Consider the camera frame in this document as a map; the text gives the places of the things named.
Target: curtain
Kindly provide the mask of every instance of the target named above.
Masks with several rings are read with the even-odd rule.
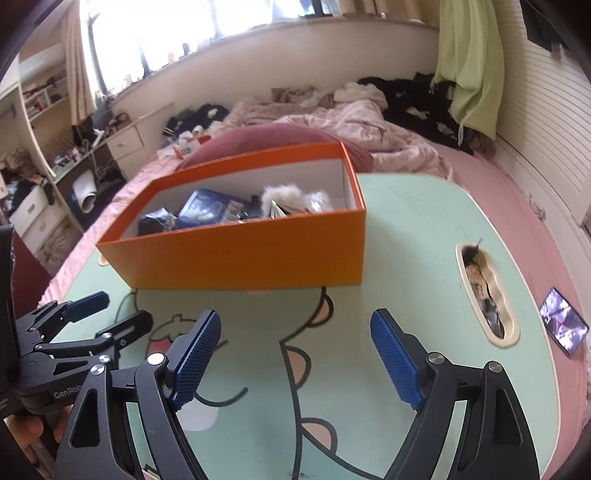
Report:
[[[74,0],[62,20],[61,36],[66,51],[66,77],[72,125],[96,110],[96,75],[90,60],[88,11],[85,1]]]

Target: mint green table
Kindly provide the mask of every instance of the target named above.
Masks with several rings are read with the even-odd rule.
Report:
[[[378,479],[414,418],[411,407],[398,399],[369,336],[371,313],[385,307],[428,351],[442,352],[457,364],[482,367],[494,359],[505,367],[542,473],[558,435],[554,366],[536,306],[503,243],[455,185],[401,174],[364,174],[359,181],[368,208],[360,286],[134,295],[111,267],[99,266],[96,251],[67,299],[102,288],[111,305],[68,326],[58,340],[91,338],[115,320],[118,310],[120,319],[136,307],[148,310],[154,331],[123,350],[121,367],[128,367],[164,351],[202,309],[215,309],[222,318],[223,345],[198,399],[179,413],[209,478]],[[519,319],[521,337],[508,349],[487,341],[460,280],[455,246],[480,238]],[[152,463],[137,408],[130,409],[140,460]],[[456,404],[433,478],[447,478],[464,409]]]

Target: pink blanket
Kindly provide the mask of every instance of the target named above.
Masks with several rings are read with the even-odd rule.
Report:
[[[452,179],[449,163],[437,150],[420,135],[384,120],[379,106],[371,100],[337,103],[335,108],[326,109],[245,98],[236,103],[213,136],[274,121],[312,127],[358,143],[372,154],[372,171],[425,173]]]
[[[293,123],[315,128],[345,140],[357,142],[374,158],[374,171],[425,173],[452,179],[450,164],[435,148],[413,132],[384,120],[371,100],[341,103],[333,109],[317,108],[313,113],[288,115],[276,123]]]

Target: smartphone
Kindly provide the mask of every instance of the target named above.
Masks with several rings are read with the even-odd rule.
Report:
[[[540,316],[548,334],[568,356],[576,352],[589,331],[579,312],[555,288],[541,305]]]

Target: white fluffy item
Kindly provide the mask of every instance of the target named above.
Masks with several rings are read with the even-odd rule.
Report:
[[[266,187],[261,198],[261,208],[268,216],[271,212],[271,202],[293,213],[297,212],[332,212],[330,197],[326,192],[304,194],[294,184]]]
[[[290,212],[305,212],[306,202],[304,201],[304,193],[297,185],[290,183],[289,185],[267,186],[261,197],[261,208],[268,216],[271,211],[271,202],[275,200],[276,204],[283,207]]]

